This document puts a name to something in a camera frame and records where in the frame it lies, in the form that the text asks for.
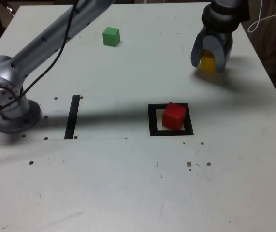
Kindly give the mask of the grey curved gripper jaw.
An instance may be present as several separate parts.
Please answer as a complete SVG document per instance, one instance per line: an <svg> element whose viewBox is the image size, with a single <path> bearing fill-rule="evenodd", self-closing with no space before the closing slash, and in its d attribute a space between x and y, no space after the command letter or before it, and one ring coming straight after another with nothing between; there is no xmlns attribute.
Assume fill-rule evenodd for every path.
<svg viewBox="0 0 276 232"><path fill-rule="evenodd" d="M215 60L217 72L225 71L232 50L233 38L231 33L214 33L203 38L203 56Z"/></svg>
<svg viewBox="0 0 276 232"><path fill-rule="evenodd" d="M202 27L201 31L198 33L196 40L194 42L192 51L191 51L191 64L194 67L198 67L200 60L203 54L203 39L207 35L207 29L205 26Z"/></svg>

